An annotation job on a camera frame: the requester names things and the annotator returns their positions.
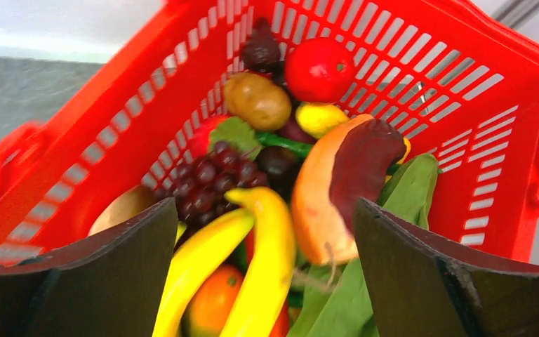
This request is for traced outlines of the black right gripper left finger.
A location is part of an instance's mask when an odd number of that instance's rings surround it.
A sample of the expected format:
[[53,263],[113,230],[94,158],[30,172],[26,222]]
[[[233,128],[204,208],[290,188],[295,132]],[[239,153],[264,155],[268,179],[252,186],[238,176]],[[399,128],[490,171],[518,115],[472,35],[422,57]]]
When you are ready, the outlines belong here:
[[108,230],[0,265],[0,336],[151,336],[177,224],[167,198]]

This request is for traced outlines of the yellow toy lemon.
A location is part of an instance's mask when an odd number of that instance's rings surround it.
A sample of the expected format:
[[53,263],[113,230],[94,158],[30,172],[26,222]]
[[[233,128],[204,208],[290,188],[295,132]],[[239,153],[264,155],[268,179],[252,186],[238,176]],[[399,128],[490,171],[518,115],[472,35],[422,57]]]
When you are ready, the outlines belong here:
[[315,139],[320,139],[349,119],[337,105],[332,104],[303,103],[295,111],[299,127]]

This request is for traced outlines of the orange toy tangerine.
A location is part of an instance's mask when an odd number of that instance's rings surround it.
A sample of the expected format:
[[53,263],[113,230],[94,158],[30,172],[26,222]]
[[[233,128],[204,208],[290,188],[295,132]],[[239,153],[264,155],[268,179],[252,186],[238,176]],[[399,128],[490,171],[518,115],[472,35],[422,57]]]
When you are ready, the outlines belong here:
[[244,276],[232,265],[221,265],[199,287],[182,317],[184,336],[219,336],[236,300]]

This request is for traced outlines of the red toy tomato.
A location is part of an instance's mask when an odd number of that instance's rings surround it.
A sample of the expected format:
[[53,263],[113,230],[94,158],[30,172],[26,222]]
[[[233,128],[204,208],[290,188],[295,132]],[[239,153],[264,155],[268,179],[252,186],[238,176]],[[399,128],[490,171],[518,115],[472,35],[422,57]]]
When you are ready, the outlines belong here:
[[284,79],[294,98],[306,103],[335,103],[356,75],[354,55],[327,37],[301,42],[285,57]]

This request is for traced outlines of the beige toy mushroom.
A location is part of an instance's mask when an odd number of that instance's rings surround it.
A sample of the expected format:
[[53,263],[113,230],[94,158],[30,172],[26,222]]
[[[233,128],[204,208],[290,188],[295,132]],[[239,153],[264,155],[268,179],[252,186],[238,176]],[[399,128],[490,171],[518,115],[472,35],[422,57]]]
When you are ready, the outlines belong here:
[[119,195],[96,218],[88,231],[88,236],[114,227],[156,203],[154,192],[143,185],[137,185]]

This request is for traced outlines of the purple toy grapes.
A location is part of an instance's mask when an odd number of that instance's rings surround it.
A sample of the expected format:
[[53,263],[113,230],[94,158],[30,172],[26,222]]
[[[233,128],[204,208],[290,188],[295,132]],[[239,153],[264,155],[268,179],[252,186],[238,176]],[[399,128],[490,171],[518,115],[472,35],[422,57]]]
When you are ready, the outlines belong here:
[[239,208],[225,198],[227,191],[268,185],[266,173],[246,153],[219,141],[209,154],[179,164],[176,179],[164,195],[175,199],[179,221],[198,230]]

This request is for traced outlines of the brown toy potato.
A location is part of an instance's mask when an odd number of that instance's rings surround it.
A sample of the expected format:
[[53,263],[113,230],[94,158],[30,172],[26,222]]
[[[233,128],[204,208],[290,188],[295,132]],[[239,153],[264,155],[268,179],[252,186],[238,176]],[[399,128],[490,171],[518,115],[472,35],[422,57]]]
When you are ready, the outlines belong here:
[[233,74],[225,82],[222,93],[229,112],[257,131],[276,131],[290,118],[292,104],[288,94],[259,74]]

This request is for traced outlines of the yellow toy bananas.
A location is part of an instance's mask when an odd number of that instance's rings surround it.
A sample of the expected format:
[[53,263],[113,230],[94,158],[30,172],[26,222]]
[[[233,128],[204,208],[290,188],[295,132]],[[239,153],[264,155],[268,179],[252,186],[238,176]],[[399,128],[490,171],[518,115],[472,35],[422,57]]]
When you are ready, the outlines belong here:
[[254,252],[221,336],[268,336],[295,269],[295,235],[285,201],[268,187],[235,188],[225,198],[240,207],[217,218],[173,255],[153,336],[176,336],[180,318],[201,284],[254,232]]

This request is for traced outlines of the red plastic basket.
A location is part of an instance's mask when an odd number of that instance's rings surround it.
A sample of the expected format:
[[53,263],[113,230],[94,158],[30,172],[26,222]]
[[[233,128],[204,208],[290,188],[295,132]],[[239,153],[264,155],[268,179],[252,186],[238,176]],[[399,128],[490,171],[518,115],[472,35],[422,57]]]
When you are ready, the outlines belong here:
[[439,160],[430,229],[514,260],[539,219],[539,44],[468,1],[167,1],[47,123],[0,141],[0,265],[83,239],[138,185],[196,157],[241,46],[267,18],[289,53],[328,37],[357,64],[338,104]]

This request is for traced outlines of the dark green leafy vegetable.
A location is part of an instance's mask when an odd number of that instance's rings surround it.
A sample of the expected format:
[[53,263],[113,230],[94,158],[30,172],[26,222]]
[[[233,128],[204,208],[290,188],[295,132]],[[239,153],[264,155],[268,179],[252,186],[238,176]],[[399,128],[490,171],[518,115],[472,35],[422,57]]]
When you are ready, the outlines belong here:
[[[424,229],[439,175],[439,163],[430,153],[401,165],[385,183],[377,204],[395,216]],[[377,336],[373,308],[358,258],[342,268],[339,285],[322,291],[307,285],[302,311],[289,336]]]

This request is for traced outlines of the dark purple toy fig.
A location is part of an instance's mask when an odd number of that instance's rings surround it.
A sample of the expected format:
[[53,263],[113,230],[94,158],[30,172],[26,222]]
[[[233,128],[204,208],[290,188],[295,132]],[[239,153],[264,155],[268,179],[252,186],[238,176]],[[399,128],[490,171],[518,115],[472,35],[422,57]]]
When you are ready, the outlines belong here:
[[254,22],[251,35],[241,49],[241,58],[248,70],[259,73],[277,71],[281,51],[267,18],[258,18]]

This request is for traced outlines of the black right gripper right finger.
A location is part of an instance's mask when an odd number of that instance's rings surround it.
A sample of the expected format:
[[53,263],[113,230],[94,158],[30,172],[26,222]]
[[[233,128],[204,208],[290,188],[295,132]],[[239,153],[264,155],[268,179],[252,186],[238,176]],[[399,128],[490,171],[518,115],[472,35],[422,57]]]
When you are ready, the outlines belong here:
[[353,222],[381,336],[539,336],[539,265],[463,246],[367,199]]

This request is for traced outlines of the orange toy fruit slice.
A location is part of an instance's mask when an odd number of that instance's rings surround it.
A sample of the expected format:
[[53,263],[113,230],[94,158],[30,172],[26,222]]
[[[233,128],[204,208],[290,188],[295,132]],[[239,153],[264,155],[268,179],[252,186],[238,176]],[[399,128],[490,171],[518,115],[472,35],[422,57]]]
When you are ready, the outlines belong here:
[[317,141],[291,196],[298,245],[311,264],[346,263],[358,256],[355,204],[379,197],[388,168],[405,153],[402,134],[369,114],[336,126]]

